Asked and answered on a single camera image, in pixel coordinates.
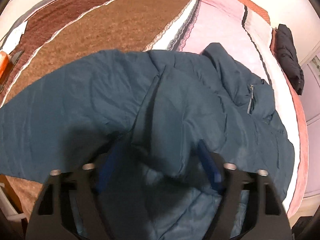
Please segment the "orange plastic packet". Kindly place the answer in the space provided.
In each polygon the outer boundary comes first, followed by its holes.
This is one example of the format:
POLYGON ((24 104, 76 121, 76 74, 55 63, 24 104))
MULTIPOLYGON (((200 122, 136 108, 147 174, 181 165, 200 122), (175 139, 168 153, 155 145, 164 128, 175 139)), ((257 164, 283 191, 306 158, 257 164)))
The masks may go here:
POLYGON ((10 56, 6 52, 1 50, 0 51, 0 78, 3 76, 9 61, 10 61, 10 56))

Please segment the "brown striped bed blanket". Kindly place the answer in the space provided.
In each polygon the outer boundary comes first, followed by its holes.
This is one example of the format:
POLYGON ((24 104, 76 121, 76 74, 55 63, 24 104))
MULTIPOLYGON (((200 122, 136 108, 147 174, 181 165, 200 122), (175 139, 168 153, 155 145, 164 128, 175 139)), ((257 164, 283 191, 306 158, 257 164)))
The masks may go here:
MULTIPOLYGON (((1 108, 37 80, 99 51, 201 54, 210 44, 220 44, 274 91, 276 111, 295 151, 281 202, 288 217, 296 213, 303 198, 297 93, 277 60, 276 30, 250 6, 239 0, 54 0, 23 26, 15 47, 22 56, 1 94, 1 108)), ((44 183, 3 176, 16 194, 14 203, 30 217, 44 183)))

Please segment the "teal puffer jacket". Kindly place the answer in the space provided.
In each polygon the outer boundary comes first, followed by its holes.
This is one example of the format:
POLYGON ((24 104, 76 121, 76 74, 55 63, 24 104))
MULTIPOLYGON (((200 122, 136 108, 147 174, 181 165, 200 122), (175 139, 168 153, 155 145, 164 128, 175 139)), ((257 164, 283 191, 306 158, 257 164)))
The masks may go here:
POLYGON ((199 141, 281 200, 295 151, 272 87, 218 43, 201 54, 103 50, 37 80, 1 108, 1 174, 44 183, 107 149, 120 158, 98 204, 116 239, 201 239, 220 201, 199 141))

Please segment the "folded black jacket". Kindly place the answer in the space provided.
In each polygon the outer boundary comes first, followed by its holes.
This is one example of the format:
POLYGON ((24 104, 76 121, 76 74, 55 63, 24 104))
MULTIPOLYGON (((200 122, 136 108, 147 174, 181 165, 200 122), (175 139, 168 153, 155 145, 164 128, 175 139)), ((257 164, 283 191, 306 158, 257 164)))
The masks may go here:
POLYGON ((291 86, 298 95, 302 95, 304 73, 298 62, 291 30, 284 24, 279 24, 276 31, 276 55, 291 86))

